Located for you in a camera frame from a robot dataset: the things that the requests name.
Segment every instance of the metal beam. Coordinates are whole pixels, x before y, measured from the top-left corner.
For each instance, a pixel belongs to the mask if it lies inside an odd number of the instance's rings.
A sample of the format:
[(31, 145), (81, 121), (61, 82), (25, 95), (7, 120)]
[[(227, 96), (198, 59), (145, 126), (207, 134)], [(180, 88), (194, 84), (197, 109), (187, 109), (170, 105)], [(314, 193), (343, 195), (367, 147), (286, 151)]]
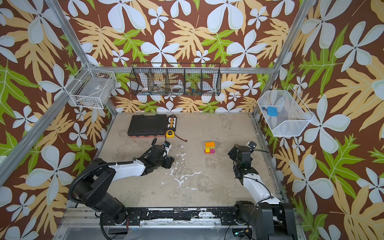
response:
[[(75, 84), (76, 81), (72, 81), (69, 84), (68, 89), (72, 89)], [(63, 107), (65, 107), (65, 104), (67, 104), (69, 99), (70, 97), (67, 93), (61, 94), (31, 128), (31, 130), (29, 130), (25, 137), (23, 137), (23, 139), (16, 145), (12, 152), (8, 154), (0, 168), (0, 186), (4, 184), (8, 177), (19, 166), (20, 162), (32, 149), (33, 145), (36, 144), (40, 136), (45, 132)]]
[[(130, 73), (132, 67), (95, 67), (100, 70), (113, 71), (115, 73)], [(170, 73), (172, 69), (179, 68), (167, 68)], [(222, 74), (273, 74), (275, 72), (274, 68), (220, 68)]]
[(267, 83), (265, 84), (263, 91), (261, 92), (261, 95), (265, 93), (265, 91), (269, 90), (269, 88), (272, 86), (275, 79), (278, 77), (279, 69), (282, 66), (284, 57), (288, 54), (290, 51), (293, 41), (295, 40), (297, 34), (300, 32), (300, 28), (304, 22), (304, 19), (308, 15), (308, 12), (310, 10), (310, 7), (314, 5), (316, 0), (305, 0), (303, 4), (301, 5), (299, 12), (297, 13), (295, 20), (293, 21), (292, 27), (289, 30), (288, 36), (284, 42), (284, 45), (280, 51), (280, 54), (277, 58), (277, 61), (274, 65), (274, 73), (269, 77)]
[(45, 0), (48, 7), (53, 11), (53, 14), (56, 16), (59, 24), (61, 26), (61, 30), (64, 32), (65, 36), (68, 39), (68, 42), (72, 45), (72, 48), (76, 55), (80, 58), (81, 64), (84, 65), (89, 62), (87, 55), (85, 54), (83, 48), (81, 47), (81, 43), (78, 40), (75, 31), (73, 30), (71, 24), (67, 20), (64, 15), (64, 11), (62, 10), (58, 0)]

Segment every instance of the yellow tape measure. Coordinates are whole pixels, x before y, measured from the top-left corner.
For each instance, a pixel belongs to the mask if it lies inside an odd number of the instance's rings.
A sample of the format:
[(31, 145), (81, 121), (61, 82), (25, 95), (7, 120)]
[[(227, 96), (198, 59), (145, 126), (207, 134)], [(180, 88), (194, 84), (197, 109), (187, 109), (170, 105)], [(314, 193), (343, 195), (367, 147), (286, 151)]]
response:
[(167, 130), (167, 137), (175, 137), (175, 133), (172, 130)]

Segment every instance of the cable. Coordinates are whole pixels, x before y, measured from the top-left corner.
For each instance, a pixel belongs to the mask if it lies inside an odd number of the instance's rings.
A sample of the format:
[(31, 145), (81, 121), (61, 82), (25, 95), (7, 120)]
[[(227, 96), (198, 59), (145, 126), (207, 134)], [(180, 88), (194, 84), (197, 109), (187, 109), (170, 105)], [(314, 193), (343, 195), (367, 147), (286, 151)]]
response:
[(103, 233), (103, 236), (104, 236), (107, 240), (112, 240), (112, 239), (105, 233), (105, 230), (104, 230), (104, 226), (103, 226), (103, 212), (100, 213), (100, 228), (101, 228), (101, 232)]
[(225, 231), (224, 240), (225, 240), (225, 237), (227, 236), (228, 229), (229, 229), (231, 226), (232, 226), (232, 225), (229, 225), (229, 227), (228, 227), (227, 230)]

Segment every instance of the beige leaf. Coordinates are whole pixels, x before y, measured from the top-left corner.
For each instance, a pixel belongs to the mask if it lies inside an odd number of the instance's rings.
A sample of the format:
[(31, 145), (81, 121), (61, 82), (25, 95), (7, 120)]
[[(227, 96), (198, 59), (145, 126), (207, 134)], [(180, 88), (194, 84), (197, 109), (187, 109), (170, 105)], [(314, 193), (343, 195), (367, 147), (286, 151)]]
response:
[(253, 109), (256, 106), (257, 100), (255, 98), (250, 98), (250, 97), (246, 97), (246, 96), (244, 96), (243, 98), (244, 98), (245, 102), (240, 102), (240, 103), (243, 103), (243, 105), (239, 105), (239, 106), (237, 106), (237, 108), (242, 108), (243, 110), (241, 110), (241, 111), (245, 112), (245, 113), (253, 112)]
[(299, 169), (301, 171), (304, 171), (304, 159), (305, 159), (306, 156), (311, 154), (311, 150), (312, 150), (312, 146), (310, 146), (305, 151), (305, 153), (302, 156), (300, 156), (301, 157), (301, 161), (299, 161), (299, 156), (297, 156), (296, 150), (292, 150), (291, 151), (291, 147), (287, 150), (283, 146), (283, 147), (281, 147), (279, 149), (279, 153), (280, 154), (275, 154), (274, 155), (276, 157), (276, 159), (281, 160), (281, 162), (279, 162), (279, 164), (276, 166), (276, 168), (281, 168), (282, 167), (281, 171), (282, 171), (284, 177), (289, 175), (289, 178), (288, 178), (286, 184), (292, 182), (295, 179), (299, 179), (298, 177), (296, 177), (292, 173), (292, 170), (291, 170), (289, 162), (290, 161), (294, 162), (297, 166), (299, 166)]
[(285, 21), (278, 20), (277, 18), (271, 18), (271, 21), (273, 23), (270, 24), (274, 28), (274, 30), (265, 31), (264, 33), (272, 36), (257, 41), (258, 43), (267, 44), (267, 46), (264, 48), (264, 51), (261, 54), (257, 55), (257, 59), (261, 59), (261, 57), (263, 56), (263, 59), (265, 59), (266, 57), (268, 57), (268, 59), (271, 59), (273, 54), (275, 54), (277, 57), (280, 54), (285, 39), (287, 38), (289, 32), (288, 24)]
[(333, 199), (337, 207), (342, 211), (342, 214), (344, 214), (344, 228), (348, 239), (383, 239), (384, 219), (379, 216), (384, 213), (384, 203), (378, 202), (371, 205), (369, 201), (369, 206), (365, 208), (369, 193), (369, 186), (365, 186), (359, 190), (356, 199), (350, 207), (343, 187), (337, 178), (335, 184), (336, 188), (334, 189)]
[(185, 22), (180, 19), (172, 20), (175, 22), (174, 25), (180, 30), (172, 31), (171, 33), (181, 35), (168, 41), (169, 44), (180, 44), (179, 51), (175, 55), (176, 59), (178, 59), (180, 56), (182, 57), (182, 59), (184, 59), (185, 56), (187, 57), (187, 59), (189, 59), (190, 51), (192, 51), (193, 56), (196, 56), (196, 48), (201, 53), (204, 53), (204, 48), (201, 45), (198, 36), (203, 39), (214, 39), (214, 37), (210, 35), (213, 33), (211, 33), (206, 27), (201, 26), (195, 29), (194, 26), (192, 26), (192, 24), (190, 24), (189, 22)]
[(46, 131), (51, 131), (48, 135), (44, 136), (43, 139), (37, 144), (36, 147), (40, 146), (47, 146), (47, 145), (52, 145), (56, 139), (57, 136), (59, 136), (60, 133), (66, 132), (74, 123), (72, 120), (68, 120), (68, 115), (67, 113), (64, 117), (64, 110), (65, 107), (60, 111), (60, 113), (56, 116), (56, 118), (52, 121), (52, 123), (48, 126)]
[(205, 105), (205, 103), (203, 103), (203, 101), (201, 100), (193, 100), (192, 98), (187, 98), (183, 96), (180, 96), (180, 99), (182, 101), (178, 103), (181, 103), (181, 104), (177, 105), (175, 108), (183, 108), (182, 112), (188, 112), (188, 113), (194, 113), (195, 111), (200, 112), (198, 105), (199, 106)]
[(381, 0), (371, 0), (371, 9), (376, 13), (380, 21), (384, 22), (384, 2)]
[(101, 59), (103, 59), (103, 56), (108, 59), (107, 53), (110, 56), (113, 56), (112, 50), (119, 52), (119, 49), (112, 43), (111, 39), (108, 38), (111, 37), (116, 39), (123, 39), (123, 37), (119, 35), (119, 32), (117, 32), (115, 29), (111, 28), (110, 26), (104, 26), (100, 28), (95, 23), (81, 18), (75, 18), (75, 20), (80, 26), (85, 28), (79, 32), (88, 35), (83, 37), (80, 42), (93, 44), (95, 51), (92, 54), (92, 57), (97, 59), (100, 55)]
[(363, 113), (375, 108), (373, 113), (365, 119), (359, 131), (384, 118), (383, 100), (376, 96), (374, 89), (372, 88), (372, 84), (375, 81), (384, 79), (384, 65), (376, 56), (372, 56), (372, 64), (366, 65), (365, 67), (373, 76), (375, 76), (374, 79), (371, 79), (365, 73), (359, 72), (353, 68), (348, 68), (346, 72), (352, 80), (337, 79), (336, 81), (344, 86), (330, 89), (324, 93), (327, 98), (342, 95), (342, 98), (331, 109), (331, 113), (347, 106), (343, 111), (343, 115), (348, 116), (350, 119), (355, 119)]
[(135, 113), (136, 111), (141, 112), (141, 109), (138, 108), (137, 106), (145, 105), (137, 99), (129, 100), (123, 97), (115, 97), (115, 98), (119, 100), (116, 103), (120, 103), (119, 105), (116, 106), (116, 108), (123, 108), (123, 112), (125, 113)]

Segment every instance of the colored blocks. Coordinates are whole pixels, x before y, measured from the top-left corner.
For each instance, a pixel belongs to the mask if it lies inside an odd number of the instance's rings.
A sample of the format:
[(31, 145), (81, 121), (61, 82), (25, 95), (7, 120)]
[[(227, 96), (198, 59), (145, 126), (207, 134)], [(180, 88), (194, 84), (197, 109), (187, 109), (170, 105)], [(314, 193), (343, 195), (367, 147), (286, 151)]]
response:
[(205, 148), (209, 148), (209, 149), (215, 149), (215, 143), (214, 142), (206, 142), (205, 143)]

